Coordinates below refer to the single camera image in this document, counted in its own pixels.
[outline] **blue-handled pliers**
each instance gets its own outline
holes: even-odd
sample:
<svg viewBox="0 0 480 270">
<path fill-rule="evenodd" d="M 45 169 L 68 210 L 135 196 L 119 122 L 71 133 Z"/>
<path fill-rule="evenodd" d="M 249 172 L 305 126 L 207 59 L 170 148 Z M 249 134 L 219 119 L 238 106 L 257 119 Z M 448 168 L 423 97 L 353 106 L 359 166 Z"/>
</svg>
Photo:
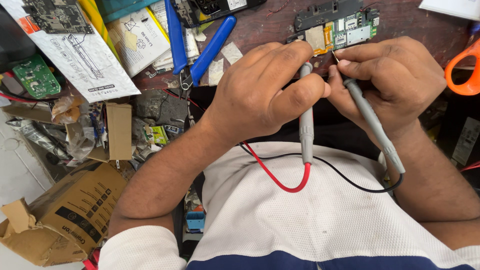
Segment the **blue-handled pliers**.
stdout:
<svg viewBox="0 0 480 270">
<path fill-rule="evenodd" d="M 198 87 L 198 81 L 208 69 L 208 66 L 215 56 L 220 52 L 223 43 L 232 32 L 237 19 L 234 16 L 225 18 L 210 43 L 208 43 L 197 61 L 195 61 L 189 69 L 187 66 L 187 53 L 185 52 L 185 45 L 183 43 L 182 26 L 170 0 L 165 0 L 165 9 L 167 12 L 168 37 L 170 39 L 173 58 L 173 74 L 180 74 L 179 96 L 181 97 L 185 91 L 185 99 L 187 99 L 192 84 Z"/>
</svg>

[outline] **right hand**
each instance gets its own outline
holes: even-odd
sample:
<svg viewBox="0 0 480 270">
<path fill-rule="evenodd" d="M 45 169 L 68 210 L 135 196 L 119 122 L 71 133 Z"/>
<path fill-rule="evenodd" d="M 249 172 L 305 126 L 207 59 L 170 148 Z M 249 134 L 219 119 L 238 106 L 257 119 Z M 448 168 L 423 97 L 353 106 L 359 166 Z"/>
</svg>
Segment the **right hand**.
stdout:
<svg viewBox="0 0 480 270">
<path fill-rule="evenodd" d="M 392 141 L 410 132 L 418 116 L 446 87 L 443 69 L 420 42 L 409 37 L 339 49 L 335 55 L 341 61 L 329 68 L 332 92 L 328 100 L 365 130 L 374 143 L 372 131 L 338 71 L 351 78 L 372 81 L 378 91 L 363 93 Z"/>
</svg>

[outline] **blue plastic item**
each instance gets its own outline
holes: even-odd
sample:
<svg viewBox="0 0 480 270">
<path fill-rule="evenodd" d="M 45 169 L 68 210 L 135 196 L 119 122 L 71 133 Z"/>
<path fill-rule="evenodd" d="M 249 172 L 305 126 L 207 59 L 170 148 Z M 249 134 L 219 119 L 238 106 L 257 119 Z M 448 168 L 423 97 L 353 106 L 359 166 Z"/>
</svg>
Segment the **blue plastic item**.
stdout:
<svg viewBox="0 0 480 270">
<path fill-rule="evenodd" d="M 227 37 L 235 27 L 237 18 L 234 16 L 228 16 L 222 22 L 218 30 L 213 35 L 212 40 L 208 43 L 207 47 L 202 51 L 197 61 L 190 68 L 190 74 L 192 75 L 193 85 L 198 87 L 198 81 L 203 76 L 208 66 L 213 61 L 215 56 L 220 52 L 220 49 L 227 40 Z"/>
<path fill-rule="evenodd" d="M 181 24 L 169 0 L 165 0 L 165 11 L 167 12 L 168 38 L 170 39 L 173 58 L 173 74 L 179 74 L 187 65 L 187 53 L 183 43 Z"/>
<path fill-rule="evenodd" d="M 188 212 L 185 219 L 190 230 L 203 229 L 205 227 L 205 214 L 203 212 Z"/>
<path fill-rule="evenodd" d="M 159 0 L 95 0 L 103 22 L 108 23 L 140 10 Z"/>
</svg>

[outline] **left hand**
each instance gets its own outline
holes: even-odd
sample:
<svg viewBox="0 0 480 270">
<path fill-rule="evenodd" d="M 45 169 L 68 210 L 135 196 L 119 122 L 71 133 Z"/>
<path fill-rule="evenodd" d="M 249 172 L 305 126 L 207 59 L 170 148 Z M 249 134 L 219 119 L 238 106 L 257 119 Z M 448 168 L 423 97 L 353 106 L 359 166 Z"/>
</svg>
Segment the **left hand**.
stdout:
<svg viewBox="0 0 480 270">
<path fill-rule="evenodd" d="M 225 72 L 201 122 L 233 145 L 277 132 L 330 94 L 330 86 L 313 73 L 282 90 L 312 56 L 304 41 L 252 49 Z"/>
</svg>

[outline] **circuit board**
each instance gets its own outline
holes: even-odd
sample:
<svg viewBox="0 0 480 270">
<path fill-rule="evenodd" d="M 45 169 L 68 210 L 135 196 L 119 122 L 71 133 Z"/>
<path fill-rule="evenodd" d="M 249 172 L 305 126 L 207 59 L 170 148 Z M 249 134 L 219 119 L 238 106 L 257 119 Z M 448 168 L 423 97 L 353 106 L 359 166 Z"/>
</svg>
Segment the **circuit board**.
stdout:
<svg viewBox="0 0 480 270">
<path fill-rule="evenodd" d="M 23 0 L 22 6 L 48 34 L 93 34 L 77 0 Z"/>
<path fill-rule="evenodd" d="M 324 25 L 300 31 L 287 38 L 287 43 L 296 39 L 307 41 L 314 56 L 370 40 L 377 34 L 380 12 L 366 9 Z"/>
<path fill-rule="evenodd" d="M 34 98 L 60 92 L 60 84 L 38 54 L 18 64 L 13 68 L 13 72 Z"/>
</svg>

